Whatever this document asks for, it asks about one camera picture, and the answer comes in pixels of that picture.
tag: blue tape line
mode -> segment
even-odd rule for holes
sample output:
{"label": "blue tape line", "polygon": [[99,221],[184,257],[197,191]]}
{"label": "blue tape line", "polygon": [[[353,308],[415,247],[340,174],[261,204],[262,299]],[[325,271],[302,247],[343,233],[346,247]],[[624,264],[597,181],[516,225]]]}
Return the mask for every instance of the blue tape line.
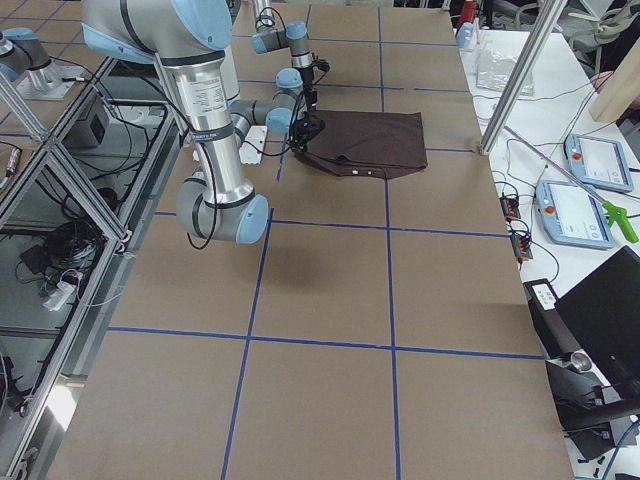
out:
{"label": "blue tape line", "polygon": [[9,12],[9,14],[7,15],[7,18],[11,17],[14,13],[16,13],[18,10],[20,10],[25,3],[27,3],[29,0],[22,0],[22,3],[20,5],[18,5],[16,8],[14,8],[13,10],[11,10],[11,12]]}
{"label": "blue tape line", "polygon": [[[281,170],[278,170],[278,181],[281,178]],[[155,215],[175,217],[175,212],[163,212],[156,211]],[[322,223],[322,222],[304,222],[301,220],[270,220],[271,223],[277,223],[281,225],[300,225],[308,227],[333,227],[333,228],[353,228],[358,230],[390,230],[392,232],[411,232],[411,233],[432,233],[439,235],[463,235],[469,237],[490,237],[490,238],[509,238],[506,233],[486,233],[486,232],[465,232],[458,230],[435,230],[431,228],[411,228],[411,227],[382,227],[376,225],[357,225],[349,223]]]}
{"label": "blue tape line", "polygon": [[378,7],[378,55],[380,55],[380,111],[384,113],[384,60],[382,56],[382,12]]}
{"label": "blue tape line", "polygon": [[514,360],[544,360],[542,355],[521,353],[479,352],[474,350],[450,350],[442,348],[396,347],[398,352],[435,353],[439,355],[456,355],[462,357],[509,358]]}
{"label": "blue tape line", "polygon": [[219,338],[222,340],[251,340],[252,342],[263,343],[290,343],[295,345],[316,345],[321,347],[336,347],[336,348],[354,348],[364,350],[382,350],[397,352],[410,352],[410,353],[428,353],[435,355],[453,355],[464,357],[485,357],[485,358],[507,358],[516,360],[543,360],[544,358],[539,355],[529,355],[520,353],[504,353],[504,352],[481,352],[475,350],[451,350],[442,348],[427,348],[427,347],[408,347],[398,345],[392,347],[391,345],[376,345],[374,343],[357,343],[357,342],[337,342],[331,340],[313,340],[304,338],[284,338],[284,337],[268,337],[268,336],[250,336],[240,335],[234,333],[220,333],[220,332],[202,332],[195,330],[171,330],[161,328],[147,328],[147,327],[115,327],[108,328],[110,332],[129,332],[151,335],[175,335],[183,337],[205,337],[205,338]]}
{"label": "blue tape line", "polygon": [[427,152],[455,152],[455,153],[475,153],[470,148],[425,148]]}
{"label": "blue tape line", "polygon": [[457,43],[440,43],[440,42],[401,42],[401,41],[385,41],[384,43],[388,43],[391,45],[419,45],[422,47],[458,47]]}
{"label": "blue tape line", "polygon": [[281,145],[281,151],[283,152],[280,155],[280,162],[278,165],[278,173],[276,173],[276,182],[280,182],[280,180],[282,179],[282,170],[284,169],[284,156],[286,155],[286,152],[284,151],[285,148],[287,146],[287,136],[285,135],[282,138],[282,145]]}
{"label": "blue tape line", "polygon": [[[309,40],[315,42],[341,42],[341,43],[380,43],[379,40],[362,40],[362,39],[351,39],[351,38],[316,38],[309,37]],[[418,45],[422,47],[456,47],[458,45],[455,43],[437,43],[437,42],[402,42],[402,41],[391,41],[391,40],[383,40],[383,44],[385,45]]]}
{"label": "blue tape line", "polygon": [[82,35],[82,30],[80,30],[78,33],[76,33],[73,36],[73,38],[71,39],[71,42],[69,42],[69,44],[66,47],[64,47],[57,56],[60,58],[63,58],[62,55],[64,55],[64,52],[66,52],[67,49],[75,43],[76,38],[78,38],[80,35]]}
{"label": "blue tape line", "polygon": [[464,232],[457,230],[433,230],[430,228],[389,227],[394,232],[437,233],[442,235],[465,235],[470,237],[509,238],[506,233]]}
{"label": "blue tape line", "polygon": [[47,22],[49,20],[51,20],[56,13],[58,13],[60,10],[62,10],[62,7],[64,7],[65,4],[66,4],[66,2],[60,2],[60,6],[58,8],[56,8],[51,15],[49,15],[47,18],[45,18],[44,23],[42,25],[40,25],[38,28],[36,28],[34,30],[34,32],[38,32],[38,30],[40,30],[42,27],[44,27],[47,24]]}
{"label": "blue tape line", "polygon": [[340,347],[340,348],[357,348],[364,350],[384,350],[391,351],[392,347],[389,345],[375,345],[373,343],[352,343],[352,342],[334,342],[331,340],[308,340],[304,338],[280,338],[280,337],[265,337],[265,336],[253,336],[252,341],[265,342],[265,343],[287,343],[295,345],[314,345],[319,347]]}
{"label": "blue tape line", "polygon": [[389,207],[389,182],[384,181],[384,203],[387,223],[387,276],[389,280],[389,326],[391,328],[391,377],[393,384],[393,427],[395,434],[396,480],[402,479],[402,454],[400,449],[400,407],[398,403],[398,359],[396,355],[396,318],[393,296],[393,251],[391,248],[391,209]]}
{"label": "blue tape line", "polygon": [[439,92],[439,93],[469,93],[469,90],[455,90],[450,88],[422,88],[415,87],[414,90],[418,92]]}
{"label": "blue tape line", "polygon": [[249,345],[251,344],[251,334],[253,332],[253,324],[256,319],[256,311],[258,308],[258,298],[260,297],[260,286],[262,285],[262,275],[267,260],[267,250],[269,248],[269,237],[271,235],[271,221],[273,220],[273,208],[269,213],[269,222],[267,223],[267,232],[264,237],[264,245],[262,247],[262,258],[260,259],[260,268],[258,269],[258,278],[256,280],[256,290],[253,295],[253,304],[251,305],[251,317],[249,319],[249,327],[247,329],[247,339],[244,344],[244,353],[242,354],[242,364],[240,366],[240,375],[238,377],[238,386],[236,388],[236,397],[233,402],[233,413],[231,414],[231,423],[229,425],[229,436],[227,437],[227,447],[224,452],[224,462],[222,464],[222,473],[220,479],[227,478],[227,468],[229,467],[229,458],[231,455],[231,445],[233,444],[233,434],[236,428],[236,420],[238,418],[238,409],[240,408],[240,396],[242,394],[242,386],[244,383],[244,374],[247,368],[247,360],[249,359]]}
{"label": "blue tape line", "polygon": [[357,228],[365,230],[386,230],[386,227],[376,227],[374,225],[350,225],[343,223],[319,223],[319,222],[302,222],[298,220],[273,220],[273,223],[282,225],[304,225],[313,227],[334,227],[334,228]]}
{"label": "blue tape line", "polygon": [[[273,81],[271,80],[238,80],[238,83],[264,83],[273,85]],[[336,87],[336,88],[369,88],[378,90],[380,86],[376,85],[350,85],[350,84],[342,84],[342,83],[321,83],[318,85],[318,88],[321,87]],[[404,90],[404,87],[384,87],[385,90]]]}
{"label": "blue tape line", "polygon": [[162,328],[146,328],[146,327],[116,327],[111,326],[107,330],[110,332],[128,332],[128,333],[152,333],[156,335],[176,335],[183,337],[207,337],[222,338],[225,340],[245,340],[246,335],[237,335],[233,333],[217,333],[217,332],[201,332],[193,330],[168,330]]}
{"label": "blue tape line", "polygon": [[[9,19],[11,19],[11,20],[29,20],[31,22],[41,22],[42,21],[41,18],[36,18],[36,17],[12,17],[11,14],[9,14],[8,17],[0,16],[0,19],[2,19],[2,20],[9,20]],[[46,22],[49,22],[49,21],[51,21],[51,22],[75,22],[75,23],[77,23],[79,25],[82,20],[74,20],[72,18],[51,18],[50,17],[50,18],[46,19]]]}

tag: monitor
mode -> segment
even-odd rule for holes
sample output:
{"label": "monitor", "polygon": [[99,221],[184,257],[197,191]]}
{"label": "monitor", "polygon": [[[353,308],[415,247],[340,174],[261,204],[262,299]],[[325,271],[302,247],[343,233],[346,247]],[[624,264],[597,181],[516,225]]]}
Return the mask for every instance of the monitor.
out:
{"label": "monitor", "polygon": [[622,247],[556,309],[618,394],[640,397],[640,257]]}

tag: grid pattern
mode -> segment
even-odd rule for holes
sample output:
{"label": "grid pattern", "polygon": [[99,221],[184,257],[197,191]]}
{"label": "grid pattern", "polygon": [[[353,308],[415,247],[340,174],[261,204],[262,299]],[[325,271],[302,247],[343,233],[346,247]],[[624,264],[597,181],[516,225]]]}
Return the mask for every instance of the grid pattern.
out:
{"label": "grid pattern", "polygon": [[[265,158],[245,169],[272,206],[263,240],[202,254],[174,213],[193,169],[185,152],[49,478],[122,478],[123,463],[142,478],[570,478],[488,161],[471,153],[479,131],[446,14],[278,9],[307,19],[313,49],[332,64],[320,107],[422,111],[429,166],[382,181],[327,176],[288,153]],[[287,55],[256,58],[251,15],[241,13],[241,92],[269,98]],[[266,150],[284,146],[270,138]],[[118,368],[146,375],[158,356],[165,365],[167,355],[186,362],[218,348],[233,361],[185,363],[180,375],[195,383],[175,369],[170,385],[143,381],[145,397],[173,409],[154,417],[134,400],[120,420],[122,406],[105,400],[143,388],[127,387]],[[214,425],[158,416],[182,416],[165,389],[178,393],[176,384],[203,398]],[[207,403],[211,391],[223,401]],[[150,431],[172,437],[171,449],[141,435],[149,416],[169,423]],[[189,435],[211,447],[206,458],[181,447]],[[132,445],[144,452],[135,462]],[[97,450],[108,465],[92,458]]]}

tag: label sticker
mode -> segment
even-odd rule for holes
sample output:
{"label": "label sticker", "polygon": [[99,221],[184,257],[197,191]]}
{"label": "label sticker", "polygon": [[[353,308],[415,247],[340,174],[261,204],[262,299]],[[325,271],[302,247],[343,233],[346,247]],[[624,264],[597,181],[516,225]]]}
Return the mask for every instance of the label sticker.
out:
{"label": "label sticker", "polygon": [[202,117],[227,107],[220,78],[199,82],[180,82],[178,89],[189,116]]}
{"label": "label sticker", "polygon": [[556,297],[549,289],[546,283],[533,286],[533,293],[536,294],[538,301],[545,310],[553,310],[556,307]]}

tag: connector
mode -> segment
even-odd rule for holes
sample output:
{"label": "connector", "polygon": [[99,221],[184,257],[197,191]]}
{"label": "connector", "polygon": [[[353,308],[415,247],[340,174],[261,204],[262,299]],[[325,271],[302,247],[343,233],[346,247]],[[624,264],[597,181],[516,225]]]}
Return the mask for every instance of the connector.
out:
{"label": "connector", "polygon": [[64,280],[60,280],[56,286],[56,290],[49,295],[49,299],[44,302],[42,306],[50,312],[57,312],[65,303],[67,303],[75,290],[75,285],[71,285]]}
{"label": "connector", "polygon": [[516,256],[519,263],[533,259],[530,246],[531,241],[526,235],[519,232],[511,232],[509,239],[511,240],[513,254]]}
{"label": "connector", "polygon": [[520,202],[513,197],[506,197],[504,195],[500,197],[500,207],[502,207],[502,214],[507,222],[522,218],[520,216],[520,209],[518,208],[519,205]]}

